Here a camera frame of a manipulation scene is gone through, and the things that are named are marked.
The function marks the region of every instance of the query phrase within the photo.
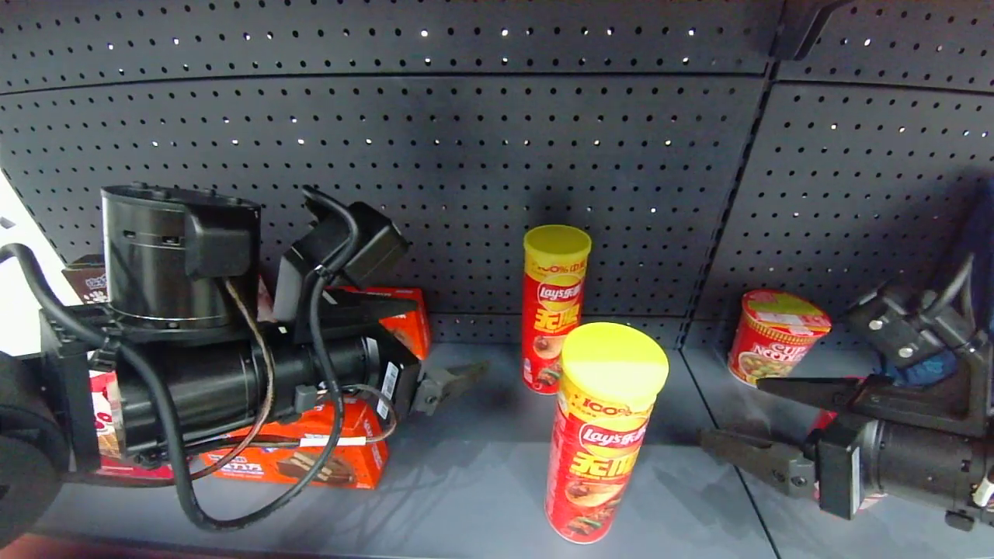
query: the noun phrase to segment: instant noodle cup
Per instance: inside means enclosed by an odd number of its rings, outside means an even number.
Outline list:
[[[669,361],[651,337],[609,322],[573,330],[562,359],[546,516],[567,540],[592,543],[611,527]]]
[[[755,387],[761,378],[785,377],[832,329],[824,310],[790,293],[757,289],[743,295],[729,370]]]
[[[522,378],[539,394],[556,394],[567,334],[580,324],[590,236],[566,225],[544,225],[525,235],[521,324]]]

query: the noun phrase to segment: pegboard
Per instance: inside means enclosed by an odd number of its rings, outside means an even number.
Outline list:
[[[994,4],[858,0],[836,9],[782,80],[994,92]]]
[[[0,3],[0,93],[241,76],[762,74],[776,0]]]
[[[261,259],[307,230],[299,187],[365,201],[414,243],[382,283],[436,312],[520,310],[522,238],[593,237],[586,314],[687,316],[762,79],[283,77],[0,96],[0,166],[65,260],[100,251],[99,188],[263,205]]]
[[[990,96],[778,84],[697,307],[783,288],[838,317],[884,280],[925,284],[994,175]]]
[[[430,317],[431,337],[435,341],[457,343],[520,343],[521,314],[442,314]],[[618,322],[638,328],[666,348],[680,347],[680,329],[686,322],[666,316],[587,315],[588,322]]]

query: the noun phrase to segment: wafer image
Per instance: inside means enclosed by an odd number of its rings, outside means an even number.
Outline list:
[[[100,449],[100,455],[112,459],[120,459],[121,452],[120,448],[117,446],[117,435],[113,431],[110,433],[100,433],[96,435],[97,447]]]
[[[283,475],[301,479],[314,466],[316,458],[307,453],[293,453],[290,458],[277,463],[276,469]],[[348,485],[356,482],[356,475],[352,466],[332,457],[314,477],[314,481],[326,485]]]

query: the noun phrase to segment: metal bracket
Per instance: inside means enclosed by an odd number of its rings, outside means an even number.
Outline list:
[[[489,370],[489,361],[462,365],[452,369],[428,369],[414,393],[412,409],[416,412],[433,415],[439,405],[468,390]]]
[[[777,60],[804,60],[832,13],[853,0],[789,0],[783,7],[780,36],[773,47]]]
[[[798,447],[730,431],[701,432],[701,448],[792,497],[814,494],[814,462]]]

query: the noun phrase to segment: lay's logo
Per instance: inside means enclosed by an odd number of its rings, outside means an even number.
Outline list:
[[[642,442],[648,422],[634,431],[609,431],[594,424],[586,424],[580,428],[580,440],[584,446],[593,445],[606,449],[628,449]]]
[[[553,302],[571,300],[580,295],[582,283],[577,283],[569,287],[543,284],[539,287],[539,299]]]

